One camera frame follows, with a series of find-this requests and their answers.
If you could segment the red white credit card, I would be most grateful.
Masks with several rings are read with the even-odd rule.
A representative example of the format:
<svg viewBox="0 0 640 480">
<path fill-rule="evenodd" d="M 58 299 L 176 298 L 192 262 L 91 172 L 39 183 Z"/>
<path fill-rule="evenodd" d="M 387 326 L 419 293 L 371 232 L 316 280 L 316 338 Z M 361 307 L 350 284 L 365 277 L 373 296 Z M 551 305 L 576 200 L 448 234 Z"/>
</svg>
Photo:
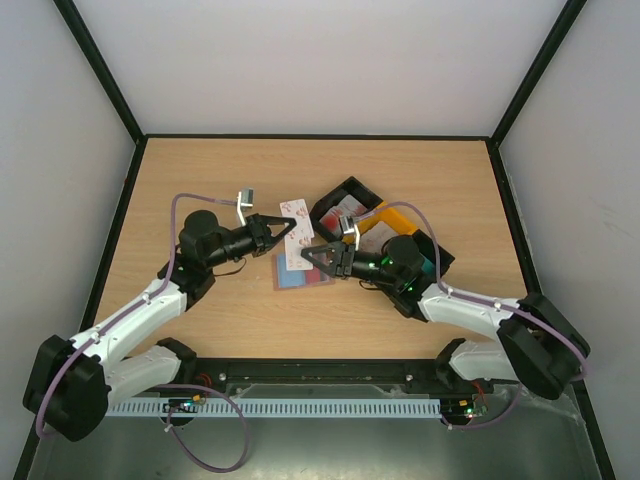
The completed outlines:
<svg viewBox="0 0 640 480">
<path fill-rule="evenodd" d="M 304 274 L 306 285 L 324 284 L 332 281 L 332 279 L 328 275 L 326 275 L 316 267 L 311 270 L 306 270 Z"/>
</svg>

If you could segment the white blossom credit card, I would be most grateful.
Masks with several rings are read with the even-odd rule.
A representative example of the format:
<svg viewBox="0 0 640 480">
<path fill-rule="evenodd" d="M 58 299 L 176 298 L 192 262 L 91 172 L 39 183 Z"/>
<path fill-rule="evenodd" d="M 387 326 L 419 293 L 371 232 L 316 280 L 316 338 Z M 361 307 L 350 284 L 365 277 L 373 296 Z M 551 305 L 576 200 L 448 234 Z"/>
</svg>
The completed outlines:
<svg viewBox="0 0 640 480">
<path fill-rule="evenodd" d="M 313 265 L 305 260 L 301 252 L 309 247 L 315 236 L 309 211 L 304 199 L 289 200 L 279 204 L 281 214 L 293 218 L 296 226 L 285 237 L 286 269 L 288 271 L 309 271 Z"/>
</svg>

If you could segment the brown leather card holder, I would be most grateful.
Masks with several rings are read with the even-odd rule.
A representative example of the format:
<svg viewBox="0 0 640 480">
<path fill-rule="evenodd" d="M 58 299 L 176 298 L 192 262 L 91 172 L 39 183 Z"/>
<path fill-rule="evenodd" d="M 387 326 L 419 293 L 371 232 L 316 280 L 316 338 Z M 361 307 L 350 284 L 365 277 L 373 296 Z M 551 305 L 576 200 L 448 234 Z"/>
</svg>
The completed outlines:
<svg viewBox="0 0 640 480">
<path fill-rule="evenodd" d="M 334 283 L 332 279 L 331 282 L 327 282 L 324 284 L 316 284 L 316 285 L 306 285 L 305 284 L 305 272 L 306 270 L 288 270 L 286 268 L 286 256 L 281 254 L 276 254 L 272 256 L 272 278 L 273 278 L 273 288 L 275 291 L 281 290 L 294 290 L 294 289 L 302 289 L 302 288 L 310 288 L 310 287 L 320 287 L 331 285 Z"/>
</svg>

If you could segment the yellow bin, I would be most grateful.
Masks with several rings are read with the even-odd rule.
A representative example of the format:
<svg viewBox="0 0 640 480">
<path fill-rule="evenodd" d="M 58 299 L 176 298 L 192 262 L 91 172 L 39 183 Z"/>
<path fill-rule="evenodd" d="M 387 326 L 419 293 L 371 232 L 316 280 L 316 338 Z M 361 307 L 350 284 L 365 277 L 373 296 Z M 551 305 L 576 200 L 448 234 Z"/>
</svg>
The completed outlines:
<svg viewBox="0 0 640 480">
<path fill-rule="evenodd" d="M 412 235 L 419 229 L 419 227 L 415 223 L 413 223 L 408 217 L 402 214 L 398 209 L 389 208 L 369 218 L 360 220 L 358 222 L 360 234 L 369 230 L 379 221 L 384 221 L 391 228 L 393 228 L 398 233 L 397 236 Z"/>
</svg>

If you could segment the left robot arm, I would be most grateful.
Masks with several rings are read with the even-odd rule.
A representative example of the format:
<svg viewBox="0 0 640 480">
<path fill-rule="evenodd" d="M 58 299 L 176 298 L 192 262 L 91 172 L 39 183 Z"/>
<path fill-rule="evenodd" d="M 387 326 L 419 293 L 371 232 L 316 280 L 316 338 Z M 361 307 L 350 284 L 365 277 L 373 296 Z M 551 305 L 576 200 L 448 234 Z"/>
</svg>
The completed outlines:
<svg viewBox="0 0 640 480">
<path fill-rule="evenodd" d="M 297 225 L 290 217 L 248 216 L 233 230 L 208 210 L 189 214 L 169 262 L 134 300 L 70 339 L 53 335 L 39 347 L 23 397 L 46 426 L 70 441 L 91 433 L 108 408 L 175 379 L 182 360 L 162 345 L 131 357 L 130 351 L 160 326 L 199 302 L 215 283 L 214 268 L 272 250 Z"/>
</svg>

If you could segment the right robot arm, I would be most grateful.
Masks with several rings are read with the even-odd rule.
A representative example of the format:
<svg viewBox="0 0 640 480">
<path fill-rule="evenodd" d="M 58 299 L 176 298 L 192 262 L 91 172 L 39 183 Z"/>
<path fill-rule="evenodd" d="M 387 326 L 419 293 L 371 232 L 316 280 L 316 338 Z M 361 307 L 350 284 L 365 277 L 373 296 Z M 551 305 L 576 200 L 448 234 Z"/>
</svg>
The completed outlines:
<svg viewBox="0 0 640 480">
<path fill-rule="evenodd" d="M 436 379 L 455 392 L 469 381 L 523 384 L 556 400 L 584 372 L 590 346 L 544 295 L 498 299 L 452 287 L 435 278 L 433 251 L 421 233 L 391 238 L 378 253 L 342 241 L 307 247 L 302 257 L 332 278 L 355 278 L 385 293 L 404 316 L 447 324 L 483 336 L 459 338 L 439 354 Z"/>
</svg>

